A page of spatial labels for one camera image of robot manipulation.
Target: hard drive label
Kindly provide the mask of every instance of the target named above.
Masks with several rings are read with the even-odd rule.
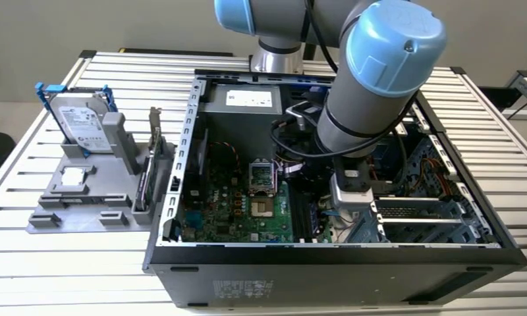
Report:
[[[59,111],[76,143],[90,152],[111,150],[96,112],[87,107],[60,107]]]

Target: white wall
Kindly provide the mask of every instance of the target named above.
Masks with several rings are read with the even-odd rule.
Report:
[[[35,83],[60,82],[83,49],[244,56],[256,45],[220,27],[212,0],[0,0],[0,101],[36,101]]]
[[[497,85],[527,68],[527,0],[417,2],[447,24],[439,65]],[[212,0],[0,0],[0,101],[35,101],[36,81],[61,81],[83,49],[120,47],[244,56],[256,40],[220,28]]]

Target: gray plastic part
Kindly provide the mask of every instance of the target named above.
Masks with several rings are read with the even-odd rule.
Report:
[[[99,221],[104,226],[120,225],[126,226],[130,224],[127,217],[122,211],[103,211],[99,214]]]
[[[131,207],[132,202],[130,196],[124,194],[122,197],[106,197],[106,204],[110,207]]]
[[[63,148],[64,154],[71,161],[83,162],[87,160],[84,157],[84,152],[81,151],[81,147],[77,144],[64,143],[60,145],[60,148]]]
[[[102,125],[104,126],[106,136],[112,145],[115,157],[123,159],[124,166],[130,174],[138,174],[140,166],[135,159],[135,139],[124,131],[124,115],[119,112],[108,112],[104,115]]]
[[[140,165],[150,154],[147,144],[139,144],[138,156],[134,158]],[[158,163],[156,188],[154,201],[147,211],[135,211],[135,196],[140,181],[140,173],[130,174],[123,159],[114,154],[92,154],[84,163],[75,163],[67,156],[60,164],[52,180],[39,200],[32,218],[27,226],[29,233],[60,232],[118,232],[150,231],[156,204],[162,201],[170,179],[170,170],[174,162],[174,144],[166,144],[164,156]],[[87,168],[86,185],[87,194],[55,194],[53,188],[61,183],[61,171],[65,167]],[[108,224],[100,221],[102,212],[122,212],[126,225]],[[59,221],[51,222],[47,216],[55,215]]]
[[[52,194],[61,194],[61,193],[79,193],[87,194],[90,192],[90,188],[86,184],[81,186],[63,186],[57,185],[55,188],[51,189]]]
[[[59,227],[60,218],[55,213],[51,214],[32,214],[29,217],[29,224],[36,228],[56,228]]]

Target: robotic arm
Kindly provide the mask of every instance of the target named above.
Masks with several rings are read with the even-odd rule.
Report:
[[[318,122],[319,147],[363,157],[389,134],[430,77],[446,46],[431,11],[403,0],[215,0],[220,25],[286,42],[341,48],[338,75]]]

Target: black cable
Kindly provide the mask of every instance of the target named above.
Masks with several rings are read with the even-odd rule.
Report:
[[[523,104],[523,105],[519,107],[519,109],[515,110],[514,113],[511,113],[511,115],[509,116],[507,120],[510,120],[510,119],[513,118],[513,116],[514,116],[515,114],[518,114],[518,112],[519,112],[521,110],[523,110],[523,108],[525,108],[526,106],[527,106],[527,103]]]
[[[406,176],[407,176],[407,157],[406,157],[405,142],[401,139],[401,136],[398,135],[395,129],[393,129],[393,135],[397,137],[398,147],[401,149],[401,156],[402,156],[402,160],[403,160],[403,168],[401,170],[401,179],[398,179],[398,181],[393,181],[394,190],[398,190],[401,188],[401,186],[403,186],[405,181],[406,181]]]
[[[323,33],[321,32],[321,29],[318,27],[315,15],[312,13],[312,6],[310,5],[310,0],[304,0],[304,8],[307,9],[307,16],[308,16],[310,25],[312,27],[312,30],[315,31],[318,45],[321,46],[321,50],[323,51],[326,61],[329,62],[329,65],[331,66],[334,72],[338,72],[338,65],[334,62],[333,56],[329,52],[329,48],[326,47],[326,44],[325,44],[325,37],[323,37]]]
[[[271,125],[270,137],[274,140],[274,142],[279,145],[279,147],[282,147],[290,153],[292,153],[300,157],[304,157],[304,158],[333,158],[333,157],[338,157],[342,155],[347,155],[349,153],[354,153],[355,151],[359,151],[359,150],[367,148],[369,146],[374,145],[383,137],[386,137],[386,135],[389,135],[390,131],[397,127],[397,125],[399,125],[401,121],[403,120],[405,116],[407,115],[410,108],[413,107],[413,104],[414,104],[417,93],[414,93],[413,97],[410,98],[410,101],[407,102],[405,109],[401,112],[401,114],[398,115],[397,119],[390,123],[390,125],[386,127],[386,129],[383,129],[381,134],[377,135],[374,138],[370,138],[367,141],[365,141],[363,143],[361,143],[358,146],[355,146],[353,148],[349,148],[349,149],[345,149],[345,150],[341,150],[341,151],[337,151],[333,153],[315,153],[315,154],[303,153],[300,151],[296,151],[290,146],[283,144],[282,140],[279,140],[278,136],[274,133],[274,131],[279,127],[283,127],[287,125],[287,123],[280,120],[275,121],[274,124]]]

